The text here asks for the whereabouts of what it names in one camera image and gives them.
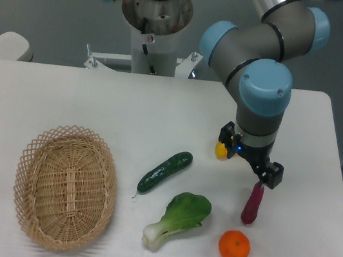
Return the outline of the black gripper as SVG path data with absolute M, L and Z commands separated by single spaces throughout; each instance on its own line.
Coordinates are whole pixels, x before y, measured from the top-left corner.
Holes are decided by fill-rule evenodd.
M 245 143 L 245 140 L 244 135 L 236 134 L 235 124 L 232 121 L 221 128 L 218 138 L 226 149 L 227 159 L 238 154 L 250 164 L 253 171 L 257 171 L 260 185 L 275 189 L 282 182 L 284 166 L 270 161 L 269 155 L 274 141 L 257 147 Z

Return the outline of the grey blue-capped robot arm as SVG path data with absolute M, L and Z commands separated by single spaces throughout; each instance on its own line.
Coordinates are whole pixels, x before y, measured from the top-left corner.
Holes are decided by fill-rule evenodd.
M 122 2 L 132 34 L 132 71 L 173 76 L 178 36 L 193 17 L 191 0 L 104 1 Z M 260 185 L 273 189 L 284 170 L 270 160 L 270 152 L 293 86 L 284 61 L 324 47 L 331 27 L 324 12 L 301 0 L 253 3 L 260 17 L 257 26 L 241 30 L 229 21 L 216 22 L 202 35 L 199 49 L 237 105 L 235 122 L 219 134 L 227 156 L 242 157 Z

